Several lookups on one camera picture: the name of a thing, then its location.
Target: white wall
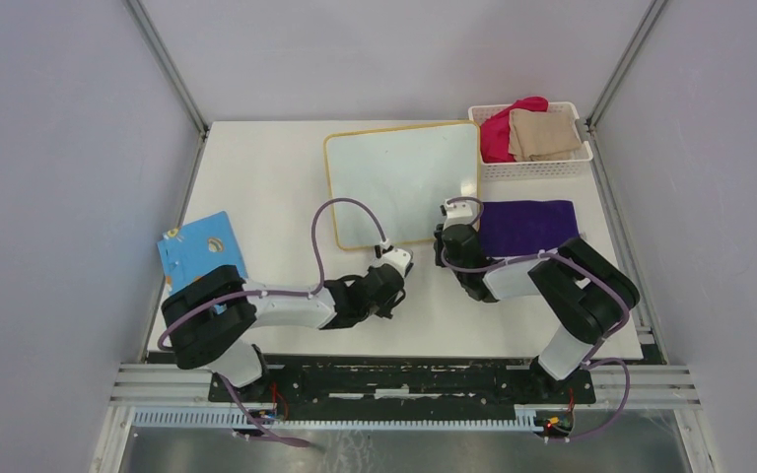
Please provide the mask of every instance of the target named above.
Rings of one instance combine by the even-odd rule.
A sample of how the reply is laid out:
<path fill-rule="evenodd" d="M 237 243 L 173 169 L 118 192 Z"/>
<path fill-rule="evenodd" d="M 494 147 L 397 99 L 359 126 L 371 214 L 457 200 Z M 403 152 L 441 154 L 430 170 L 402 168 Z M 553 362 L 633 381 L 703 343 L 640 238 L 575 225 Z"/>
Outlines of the white wall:
<path fill-rule="evenodd" d="M 122 1 L 0 1 L 0 472 L 87 471 L 195 145 Z"/>
<path fill-rule="evenodd" d="M 671 2 L 598 135 L 724 471 L 757 471 L 757 1 Z"/>
<path fill-rule="evenodd" d="M 650 0 L 145 0 L 209 121 L 587 115 Z"/>

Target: purple cloth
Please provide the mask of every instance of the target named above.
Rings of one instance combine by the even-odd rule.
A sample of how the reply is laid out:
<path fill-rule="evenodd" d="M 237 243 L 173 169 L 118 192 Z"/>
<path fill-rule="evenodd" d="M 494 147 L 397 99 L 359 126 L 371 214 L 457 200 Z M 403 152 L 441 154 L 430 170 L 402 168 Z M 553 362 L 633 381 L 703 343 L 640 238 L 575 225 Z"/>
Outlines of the purple cloth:
<path fill-rule="evenodd" d="M 479 235 L 487 255 L 521 256 L 556 248 L 579 228 L 569 200 L 484 202 Z"/>

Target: beige cloth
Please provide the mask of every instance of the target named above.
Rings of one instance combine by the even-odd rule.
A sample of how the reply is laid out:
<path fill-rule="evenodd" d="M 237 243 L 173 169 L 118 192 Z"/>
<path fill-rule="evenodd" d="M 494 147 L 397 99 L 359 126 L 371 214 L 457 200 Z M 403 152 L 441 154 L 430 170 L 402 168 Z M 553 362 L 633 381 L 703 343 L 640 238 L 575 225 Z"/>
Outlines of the beige cloth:
<path fill-rule="evenodd" d="M 510 111 L 510 154 L 515 161 L 565 161 L 582 145 L 567 113 Z"/>

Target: white basket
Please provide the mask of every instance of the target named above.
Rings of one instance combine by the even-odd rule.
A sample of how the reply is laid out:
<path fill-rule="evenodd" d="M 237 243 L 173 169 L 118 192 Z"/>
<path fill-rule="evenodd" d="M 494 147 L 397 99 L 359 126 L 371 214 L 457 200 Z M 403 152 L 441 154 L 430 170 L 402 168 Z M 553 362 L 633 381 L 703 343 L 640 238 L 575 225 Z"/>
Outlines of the white basket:
<path fill-rule="evenodd" d="M 484 121 L 509 105 L 476 105 L 468 109 L 468 119 L 482 125 Z M 551 101 L 547 111 L 552 113 L 567 113 L 572 121 L 579 119 L 576 106 L 568 101 Z M 576 124 L 573 131 L 579 134 Z M 546 179 L 552 177 L 572 177 L 582 172 L 590 171 L 590 160 L 593 150 L 590 143 L 582 142 L 582 147 L 571 153 L 566 161 L 543 161 L 533 163 L 480 163 L 480 178 L 482 180 L 516 180 L 516 179 Z"/>

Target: yellow frame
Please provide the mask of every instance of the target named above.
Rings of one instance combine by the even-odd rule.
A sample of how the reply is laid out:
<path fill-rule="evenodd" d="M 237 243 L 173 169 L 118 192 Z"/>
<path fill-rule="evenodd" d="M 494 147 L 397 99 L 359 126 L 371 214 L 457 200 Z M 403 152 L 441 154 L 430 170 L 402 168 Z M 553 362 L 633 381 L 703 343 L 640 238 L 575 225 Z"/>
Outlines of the yellow frame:
<path fill-rule="evenodd" d="M 326 169 L 326 187 L 329 192 L 329 198 L 331 199 L 333 197 L 332 195 L 332 177 L 329 175 L 329 157 L 326 154 L 326 144 L 331 140 L 332 138 L 339 138 L 342 136 L 352 136 L 352 135 L 366 135 L 368 133 L 385 133 L 388 131 L 400 131 L 400 130 L 414 130 L 417 128 L 436 128 L 439 126 L 452 126 L 452 125 L 467 125 L 472 124 L 477 128 L 477 188 L 475 189 L 475 195 L 472 197 L 477 197 L 480 194 L 480 166 L 481 163 L 483 163 L 483 156 L 480 154 L 480 125 L 472 120 L 453 120 L 453 121 L 440 121 L 435 123 L 422 123 L 422 124 L 416 124 L 416 125 L 404 125 L 404 126 L 394 126 L 391 128 L 377 128 L 374 130 L 360 130 L 360 131 L 346 131 L 342 133 L 332 133 L 331 135 L 327 136 L 323 139 L 323 165 Z M 344 251 L 352 251 L 355 249 L 365 249 L 370 248 L 370 246 L 343 246 L 341 245 L 341 241 L 338 239 L 338 219 L 335 216 L 335 206 L 332 206 L 332 228 L 335 231 L 335 244 L 338 245 L 339 248 L 343 249 Z M 393 244 L 414 244 L 414 243 L 424 243 L 428 241 L 433 241 L 433 238 L 426 238 L 426 239 L 417 239 L 414 241 L 394 241 Z"/>

